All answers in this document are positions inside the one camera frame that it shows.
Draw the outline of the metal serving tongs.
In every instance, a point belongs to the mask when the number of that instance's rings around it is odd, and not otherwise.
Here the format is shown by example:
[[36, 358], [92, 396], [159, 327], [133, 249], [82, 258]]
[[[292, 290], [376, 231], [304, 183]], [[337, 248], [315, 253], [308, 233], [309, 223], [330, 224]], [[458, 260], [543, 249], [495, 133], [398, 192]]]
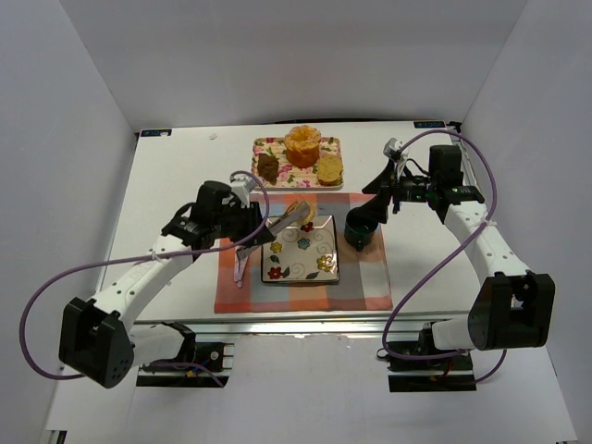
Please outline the metal serving tongs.
[[[274, 239], [272, 241], [274, 241], [276, 239], [276, 237], [280, 231], [282, 231], [284, 228], [287, 228], [290, 224], [292, 224], [292, 223], [299, 224], [297, 222], [297, 218], [299, 217], [298, 205], [300, 202], [305, 202], [305, 201], [298, 201], [296, 203], [291, 204], [288, 207], [288, 209], [284, 212], [283, 215], [281, 215], [277, 220], [275, 220], [274, 222], [272, 222], [268, 225], [269, 231], [274, 235]], [[244, 250], [244, 252], [248, 253], [250, 256], [251, 253], [258, 250], [259, 248], [261, 248], [265, 244], [255, 245], [255, 246], [250, 246], [250, 247], [240, 247], [238, 249]]]

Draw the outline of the small round bun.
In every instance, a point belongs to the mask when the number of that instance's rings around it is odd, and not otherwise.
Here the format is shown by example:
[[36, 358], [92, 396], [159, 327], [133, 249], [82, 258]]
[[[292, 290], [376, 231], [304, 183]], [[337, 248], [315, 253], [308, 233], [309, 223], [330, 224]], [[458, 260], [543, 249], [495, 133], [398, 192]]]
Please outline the small round bun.
[[299, 217], [297, 222], [301, 226], [309, 224], [316, 215], [316, 206], [314, 203], [300, 202], [298, 205]]

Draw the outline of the brown chocolate croissant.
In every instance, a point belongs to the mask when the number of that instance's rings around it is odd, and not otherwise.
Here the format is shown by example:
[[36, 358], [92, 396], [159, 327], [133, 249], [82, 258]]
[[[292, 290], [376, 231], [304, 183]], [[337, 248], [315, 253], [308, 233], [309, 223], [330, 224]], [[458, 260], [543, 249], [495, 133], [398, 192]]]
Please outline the brown chocolate croissant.
[[257, 158], [257, 174], [260, 178], [275, 185], [278, 180], [279, 162], [270, 154], [259, 154]]

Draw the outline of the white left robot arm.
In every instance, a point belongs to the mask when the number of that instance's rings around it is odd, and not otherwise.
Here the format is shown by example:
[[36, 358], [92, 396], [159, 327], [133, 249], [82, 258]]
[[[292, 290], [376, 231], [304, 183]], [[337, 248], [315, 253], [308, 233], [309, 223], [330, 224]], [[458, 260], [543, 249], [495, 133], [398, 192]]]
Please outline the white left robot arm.
[[176, 275], [206, 253], [216, 241], [229, 248], [258, 247], [272, 240], [265, 222], [269, 211], [251, 200], [263, 183], [238, 171], [230, 183], [207, 180], [195, 201], [182, 205], [162, 228], [145, 256], [89, 300], [71, 300], [63, 313], [58, 357], [106, 389], [120, 383], [135, 366], [190, 367], [195, 334], [177, 322], [139, 326], [137, 318]]

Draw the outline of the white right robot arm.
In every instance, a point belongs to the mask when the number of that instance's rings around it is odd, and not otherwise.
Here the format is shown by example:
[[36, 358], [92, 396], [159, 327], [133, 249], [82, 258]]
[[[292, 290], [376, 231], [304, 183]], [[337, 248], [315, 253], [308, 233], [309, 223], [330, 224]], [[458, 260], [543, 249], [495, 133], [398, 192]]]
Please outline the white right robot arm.
[[399, 141], [384, 148], [388, 163], [363, 192], [370, 200], [346, 216], [345, 239], [358, 252], [378, 226], [403, 203], [427, 204], [460, 243], [479, 280], [469, 314], [426, 327], [409, 354], [387, 347], [387, 355], [408, 361], [449, 359], [471, 350], [537, 348], [546, 344], [555, 296], [548, 274], [537, 274], [512, 251], [489, 217], [475, 186], [463, 182], [462, 152], [456, 145], [434, 145], [428, 169], [419, 175], [406, 166]]

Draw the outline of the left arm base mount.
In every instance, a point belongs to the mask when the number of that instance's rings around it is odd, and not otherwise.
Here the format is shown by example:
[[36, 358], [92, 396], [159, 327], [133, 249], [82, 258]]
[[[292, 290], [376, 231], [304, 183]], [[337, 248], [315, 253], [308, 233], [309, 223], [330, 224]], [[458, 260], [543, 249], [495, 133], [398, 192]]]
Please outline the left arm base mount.
[[161, 323], [155, 327], [167, 327], [179, 333], [182, 342], [177, 354], [171, 358], [158, 358], [161, 364], [144, 364], [138, 371], [136, 386], [139, 388], [169, 389], [222, 389], [232, 368], [233, 343], [202, 342], [196, 334], [180, 323]]

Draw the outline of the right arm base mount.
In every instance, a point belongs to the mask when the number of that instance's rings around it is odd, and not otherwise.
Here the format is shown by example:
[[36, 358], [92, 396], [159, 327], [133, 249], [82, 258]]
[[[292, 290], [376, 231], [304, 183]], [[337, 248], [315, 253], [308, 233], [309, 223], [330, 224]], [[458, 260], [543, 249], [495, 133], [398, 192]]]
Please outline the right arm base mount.
[[[405, 356], [440, 354], [434, 345], [431, 326], [425, 324], [415, 340], [395, 340], [389, 348]], [[470, 356], [438, 360], [410, 361], [388, 355], [383, 348], [376, 358], [388, 365], [391, 393], [436, 393], [476, 391], [473, 361]]]

